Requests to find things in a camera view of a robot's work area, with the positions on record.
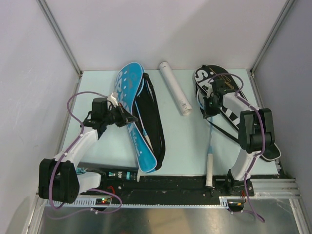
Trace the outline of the light blue racket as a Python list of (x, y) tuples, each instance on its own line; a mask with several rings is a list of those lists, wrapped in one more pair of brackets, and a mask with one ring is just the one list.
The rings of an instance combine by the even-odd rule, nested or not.
[(141, 125), (142, 125), (143, 135), (144, 135), (144, 137), (145, 137), (145, 139), (146, 139), (148, 145), (150, 146), (150, 148), (153, 149), (153, 148), (152, 148), (151, 141), (150, 141), (150, 138), (149, 138), (149, 136), (148, 136), (148, 134), (147, 134), (147, 132), (146, 132), (146, 130), (145, 130), (144, 124), (143, 124), (142, 122), (141, 122)]
[[(204, 105), (201, 102), (200, 99), (200, 94), (199, 94), (199, 89), (196, 92), (196, 100), (199, 104), (199, 107), (201, 109), (201, 111), (204, 111)], [(206, 166), (206, 182), (205, 182), (205, 186), (208, 188), (212, 188), (213, 187), (213, 147), (211, 145), (211, 141), (212, 141), (212, 133), (213, 133), (213, 126), (212, 124), (210, 124), (210, 131), (209, 131), (209, 146), (208, 146), (208, 151), (207, 151), (207, 166)]]

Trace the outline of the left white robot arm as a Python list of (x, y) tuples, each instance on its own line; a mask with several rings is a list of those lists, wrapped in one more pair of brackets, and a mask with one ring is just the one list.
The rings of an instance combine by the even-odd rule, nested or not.
[(93, 99), (91, 110), (80, 123), (80, 133), (68, 148), (39, 165), (39, 197), (73, 203), (77, 196), (92, 189), (96, 194), (108, 190), (108, 182), (97, 172), (77, 174), (77, 167), (86, 152), (100, 139), (107, 126), (123, 127), (138, 119), (111, 98)]

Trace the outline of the white shuttlecock tube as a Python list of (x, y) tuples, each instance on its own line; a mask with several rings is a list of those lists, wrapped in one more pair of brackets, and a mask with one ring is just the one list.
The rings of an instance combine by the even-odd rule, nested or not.
[(158, 66), (159, 70), (169, 88), (171, 91), (171, 94), (174, 97), (174, 100), (183, 116), (188, 116), (192, 112), (192, 106), (190, 102), (188, 101), (184, 91), (182, 90), (180, 84), (178, 83), (178, 80), (168, 64), (168, 62), (161, 62)]

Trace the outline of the blue racket cover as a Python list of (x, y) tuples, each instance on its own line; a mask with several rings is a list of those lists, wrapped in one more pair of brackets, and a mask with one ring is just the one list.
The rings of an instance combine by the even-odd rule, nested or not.
[[(124, 109), (138, 118), (129, 124), (128, 131), (132, 140), (139, 169), (151, 173), (161, 168), (165, 157), (165, 137), (162, 128), (157, 98), (149, 74), (137, 62), (130, 62), (117, 73), (114, 91)], [(150, 138), (148, 145), (141, 122)]]

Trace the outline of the black shuttlecock tube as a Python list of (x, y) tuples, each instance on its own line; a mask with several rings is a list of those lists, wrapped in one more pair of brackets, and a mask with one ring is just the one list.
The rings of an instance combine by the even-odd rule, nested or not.
[(137, 181), (137, 172), (129, 171), (124, 169), (89, 169), (84, 167), (76, 168), (76, 173), (78, 175), (84, 174), (86, 172), (95, 172), (107, 179), (122, 180), (122, 181)]

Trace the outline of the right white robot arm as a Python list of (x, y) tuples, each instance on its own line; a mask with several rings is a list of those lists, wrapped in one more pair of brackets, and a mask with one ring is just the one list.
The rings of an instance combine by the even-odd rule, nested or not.
[(219, 79), (212, 82), (211, 92), (204, 98), (204, 117), (218, 115), (222, 106), (239, 117), (238, 142), (241, 149), (234, 166), (228, 172), (230, 180), (225, 183), (226, 192), (237, 195), (243, 189), (241, 181), (250, 177), (257, 159), (275, 142), (273, 116), (270, 109), (252, 106)]

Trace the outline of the black racket cover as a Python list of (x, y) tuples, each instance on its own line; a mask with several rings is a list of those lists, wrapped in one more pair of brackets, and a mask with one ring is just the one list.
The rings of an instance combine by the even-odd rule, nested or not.
[[(194, 71), (195, 97), (199, 104), (200, 111), (205, 115), (204, 98), (209, 90), (209, 85), (215, 80), (223, 80), (227, 90), (237, 91), (239, 86), (229, 72), (218, 65), (202, 65)], [(228, 108), (222, 106), (220, 114), (230, 124), (230, 126), (238, 132), (239, 117)], [(267, 146), (266, 151), (260, 157), (263, 161), (271, 162), (281, 157), (281, 151), (277, 145)]]

